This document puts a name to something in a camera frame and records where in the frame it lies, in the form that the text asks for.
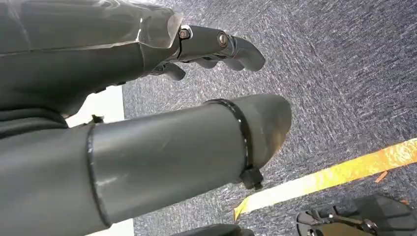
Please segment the gray carpet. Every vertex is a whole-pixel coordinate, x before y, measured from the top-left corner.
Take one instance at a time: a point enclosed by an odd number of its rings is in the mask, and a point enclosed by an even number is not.
[[[185,22],[224,29],[265,55],[260,72],[181,65],[181,82],[146,77],[123,87],[127,118],[254,93],[286,97],[293,126],[263,168],[265,186],[417,137],[417,4],[413,0],[159,0]],[[243,215],[257,235],[289,235],[297,212],[381,193],[417,207],[417,165],[368,177]],[[167,236],[232,223],[250,192],[227,185],[134,220],[137,236]]]

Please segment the metal screw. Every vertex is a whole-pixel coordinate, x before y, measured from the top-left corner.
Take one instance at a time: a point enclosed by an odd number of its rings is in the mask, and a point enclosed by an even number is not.
[[[307,230],[307,236],[316,236],[313,230]]]
[[[190,32],[186,29],[181,29],[179,31],[179,38],[180,39],[188,39],[190,37]]]
[[[219,41],[219,45],[222,48],[225,48],[227,46],[227,43],[229,42],[229,38],[224,32],[219,33],[217,40]]]
[[[363,221],[368,226],[368,228],[370,228],[372,230],[375,230],[375,231],[378,229],[378,226],[374,222],[372,222],[368,219],[364,219]]]
[[[164,71],[164,67],[163,66],[157,66],[155,68],[155,70],[158,71],[158,72],[162,72],[162,71]]]

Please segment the prosthetic arm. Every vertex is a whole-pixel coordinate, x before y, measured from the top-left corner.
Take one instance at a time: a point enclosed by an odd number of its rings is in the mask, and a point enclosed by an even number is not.
[[[81,236],[230,182],[261,187],[291,126],[278,95],[68,128],[87,95],[174,62],[257,71],[248,41],[119,0],[3,1],[0,234]]]

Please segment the floor tape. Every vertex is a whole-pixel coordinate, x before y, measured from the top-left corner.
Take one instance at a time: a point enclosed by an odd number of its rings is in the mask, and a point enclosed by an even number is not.
[[[416,162],[417,138],[252,194],[235,208],[235,221],[243,213]]]

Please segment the black cable tie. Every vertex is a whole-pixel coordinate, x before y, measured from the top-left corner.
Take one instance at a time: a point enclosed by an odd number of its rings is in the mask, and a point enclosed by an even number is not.
[[[251,136],[249,124],[243,112],[235,103],[227,99],[222,99],[222,98],[213,99],[205,103],[220,104],[220,105],[225,106],[227,109],[229,109],[229,111],[232,112],[233,116],[239,123],[240,132],[243,137],[243,146],[245,147],[244,159],[245,159],[246,166],[243,169],[239,177],[247,189],[255,188],[256,190],[258,190],[262,188],[261,182],[262,180],[264,180],[264,177],[262,176],[259,169],[253,166],[252,136]]]

